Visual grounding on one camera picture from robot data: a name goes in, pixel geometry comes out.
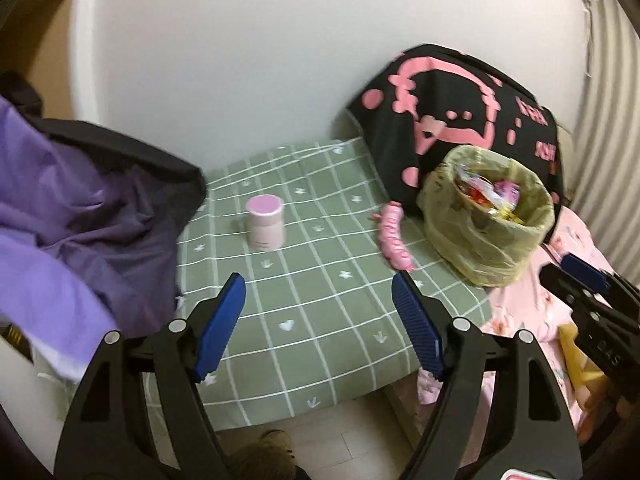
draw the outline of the blue gripper pad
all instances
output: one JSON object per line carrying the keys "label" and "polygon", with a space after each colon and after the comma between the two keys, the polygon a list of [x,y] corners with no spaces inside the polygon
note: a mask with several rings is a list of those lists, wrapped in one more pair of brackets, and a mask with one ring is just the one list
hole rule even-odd
{"label": "blue gripper pad", "polygon": [[436,379],[441,379],[445,370],[442,341],[422,308],[420,298],[411,290],[402,274],[396,274],[391,282],[391,298],[414,345],[420,366]]}
{"label": "blue gripper pad", "polygon": [[610,289],[607,275],[575,254],[565,255],[560,262],[560,268],[596,294],[606,294]]}
{"label": "blue gripper pad", "polygon": [[197,382],[218,368],[246,299],[246,283],[239,274],[232,277],[228,288],[218,296],[218,308],[198,339],[198,357],[193,367]]}

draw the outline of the yellow plastic bag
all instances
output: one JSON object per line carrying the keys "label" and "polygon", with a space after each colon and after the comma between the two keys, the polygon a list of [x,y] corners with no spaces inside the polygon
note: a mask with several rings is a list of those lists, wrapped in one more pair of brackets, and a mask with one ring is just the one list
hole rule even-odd
{"label": "yellow plastic bag", "polygon": [[[520,199],[514,214],[523,224],[489,215],[462,193],[456,185],[459,164],[491,182],[518,184]],[[554,223],[551,196],[535,173],[512,158],[475,146],[459,146],[447,154],[427,177],[418,206],[435,249],[481,286],[505,286],[517,280]]]}

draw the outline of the pink blanket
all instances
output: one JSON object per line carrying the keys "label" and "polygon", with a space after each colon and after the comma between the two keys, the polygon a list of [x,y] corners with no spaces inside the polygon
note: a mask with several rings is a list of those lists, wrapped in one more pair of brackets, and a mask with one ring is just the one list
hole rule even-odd
{"label": "pink blanket", "polygon": [[[574,426],[578,428],[582,420],[582,410],[574,398],[558,341],[558,327],[571,321],[571,309],[540,285],[538,273],[542,266],[554,260],[559,261],[567,253],[575,254],[597,269],[609,272],[612,272],[612,269],[593,244],[587,226],[567,208],[562,208],[556,233],[547,249],[553,257],[542,247],[537,248],[531,256],[529,267],[517,282],[503,288],[494,288],[489,293],[493,316],[481,330],[508,337],[521,328],[527,328],[534,333],[556,375]],[[494,375],[494,372],[484,375],[476,424],[463,463],[474,462],[478,457],[494,394]],[[429,372],[420,370],[417,387],[418,402],[423,405],[433,404],[438,398],[441,383]],[[424,415],[424,410],[420,410],[420,416]]]}

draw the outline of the black pillow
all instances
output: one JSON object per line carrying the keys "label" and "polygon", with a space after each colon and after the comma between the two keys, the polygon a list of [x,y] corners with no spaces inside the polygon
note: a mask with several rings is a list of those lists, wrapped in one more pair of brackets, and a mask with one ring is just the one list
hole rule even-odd
{"label": "black pillow", "polygon": [[457,50],[417,46],[393,60],[348,109],[390,199],[408,214],[420,214],[420,184],[449,150],[474,144],[535,172],[558,222],[564,192],[554,117],[491,65]]}

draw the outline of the clothing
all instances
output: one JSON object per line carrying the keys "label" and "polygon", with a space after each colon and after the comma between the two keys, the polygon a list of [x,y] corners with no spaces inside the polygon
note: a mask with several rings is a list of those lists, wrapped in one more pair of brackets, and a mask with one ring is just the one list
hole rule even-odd
{"label": "clothing", "polygon": [[123,134],[38,117],[15,75],[0,95],[0,311],[86,366],[105,332],[144,336],[173,317],[176,238],[204,178]]}
{"label": "clothing", "polygon": [[553,115],[487,63],[437,45],[416,46],[373,78],[348,109],[390,199],[406,213],[420,214],[417,193],[444,156],[458,144],[473,144],[536,173],[558,218],[564,192]]}

